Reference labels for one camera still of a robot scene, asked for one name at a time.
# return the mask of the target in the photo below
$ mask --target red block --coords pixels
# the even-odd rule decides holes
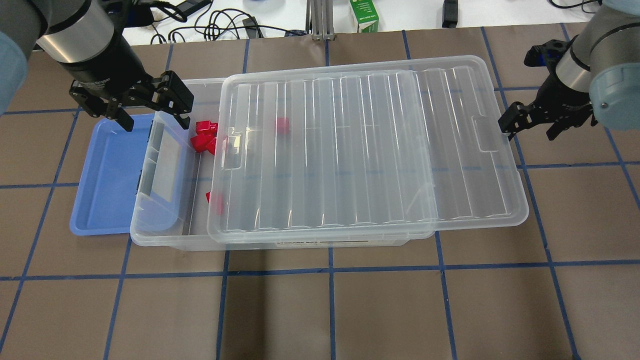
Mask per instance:
[[[213,138],[206,146],[205,148],[207,149],[207,151],[209,151],[212,155],[216,154],[216,138]]]
[[[289,123],[288,117],[277,117],[276,118],[276,133],[278,134],[289,134],[291,131],[291,124]]]
[[[196,134],[210,134],[216,136],[218,134],[218,123],[211,121],[196,122]]]
[[[198,134],[191,138],[191,144],[196,152],[203,152],[207,149],[207,144],[213,139],[213,135]]]

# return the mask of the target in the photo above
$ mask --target brown table surface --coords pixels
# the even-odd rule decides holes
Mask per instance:
[[[533,99],[547,76],[522,65],[530,46],[583,26],[134,50],[151,74],[170,68],[184,79],[475,54],[502,107]],[[1,359],[640,358],[637,131],[519,135],[532,211],[517,227],[442,231],[401,247],[187,253],[70,232],[97,120],[77,111],[71,77],[46,54],[29,62],[0,118]]]

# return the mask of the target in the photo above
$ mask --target metal stand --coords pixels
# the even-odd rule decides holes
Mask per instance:
[[[333,40],[333,0],[307,0],[307,32],[314,40]]]

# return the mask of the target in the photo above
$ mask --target clear plastic storage box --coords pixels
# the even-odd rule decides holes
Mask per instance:
[[[131,224],[138,245],[401,245],[528,215],[493,85],[475,56],[188,87],[189,131],[166,114],[154,119]],[[219,122],[215,158],[189,143],[200,120]]]

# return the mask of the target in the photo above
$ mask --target transparent lid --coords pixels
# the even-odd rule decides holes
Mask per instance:
[[[475,56],[232,76],[208,232],[358,241],[519,224],[528,207],[498,118]]]

